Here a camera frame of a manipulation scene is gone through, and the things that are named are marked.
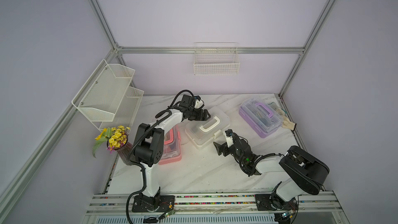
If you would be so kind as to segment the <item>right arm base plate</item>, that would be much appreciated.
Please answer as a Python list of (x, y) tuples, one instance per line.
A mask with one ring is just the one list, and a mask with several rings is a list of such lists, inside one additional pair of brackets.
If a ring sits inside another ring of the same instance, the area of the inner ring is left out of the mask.
[(259, 211), (296, 211), (298, 208), (295, 198), (290, 201), (284, 201), (275, 194), (256, 194), (255, 203)]

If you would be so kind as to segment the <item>purple clear-lid toolbox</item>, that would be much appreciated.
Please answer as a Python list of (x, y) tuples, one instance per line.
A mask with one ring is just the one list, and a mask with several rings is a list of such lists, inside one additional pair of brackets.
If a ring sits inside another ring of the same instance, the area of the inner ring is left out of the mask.
[(276, 132), (283, 124), (280, 114), (256, 98), (245, 100), (239, 107), (239, 115), (262, 139)]

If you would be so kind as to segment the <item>white plastic toolbox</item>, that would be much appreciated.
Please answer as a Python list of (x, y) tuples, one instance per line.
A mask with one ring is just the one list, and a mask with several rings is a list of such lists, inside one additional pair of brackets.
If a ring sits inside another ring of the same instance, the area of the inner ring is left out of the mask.
[(201, 150), (216, 141), (230, 126), (230, 117), (217, 106), (209, 110), (211, 117), (206, 121), (192, 121), (185, 127), (185, 133), (193, 145)]

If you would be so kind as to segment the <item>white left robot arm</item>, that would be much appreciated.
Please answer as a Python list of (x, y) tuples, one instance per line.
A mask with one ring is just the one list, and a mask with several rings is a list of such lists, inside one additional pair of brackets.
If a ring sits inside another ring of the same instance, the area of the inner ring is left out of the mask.
[(184, 120), (207, 121), (210, 117), (203, 108), (175, 107), (159, 112), (156, 122), (139, 125), (129, 157), (133, 156), (133, 161), (144, 167), (144, 196), (154, 198), (160, 191), (157, 164), (163, 156), (165, 134)]

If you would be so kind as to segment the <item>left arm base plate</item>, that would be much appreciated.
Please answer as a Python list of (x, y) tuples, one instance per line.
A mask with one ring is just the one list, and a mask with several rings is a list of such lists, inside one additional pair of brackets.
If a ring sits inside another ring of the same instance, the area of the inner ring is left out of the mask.
[(174, 207), (175, 196), (158, 195), (147, 197), (142, 194), (134, 197), (134, 203), (131, 207), (133, 213), (166, 212), (170, 206)]

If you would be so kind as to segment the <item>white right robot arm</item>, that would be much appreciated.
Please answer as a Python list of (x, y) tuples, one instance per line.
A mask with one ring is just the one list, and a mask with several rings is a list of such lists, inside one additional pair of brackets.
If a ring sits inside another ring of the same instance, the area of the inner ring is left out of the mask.
[(213, 145), (219, 156), (232, 156), (248, 177), (271, 172), (285, 172), (288, 179), (279, 182), (269, 195), (274, 203), (286, 203), (303, 193), (318, 195), (330, 173), (329, 167), (298, 146), (291, 146), (285, 154), (256, 155), (247, 139), (231, 129), (224, 132), (225, 142)]

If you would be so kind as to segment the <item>pink clear-lid toolbox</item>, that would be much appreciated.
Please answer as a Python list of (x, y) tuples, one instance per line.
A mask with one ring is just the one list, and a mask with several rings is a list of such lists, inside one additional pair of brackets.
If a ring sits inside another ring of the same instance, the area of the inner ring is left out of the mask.
[(159, 165), (178, 162), (182, 159), (179, 126), (174, 126), (164, 137), (163, 155)]

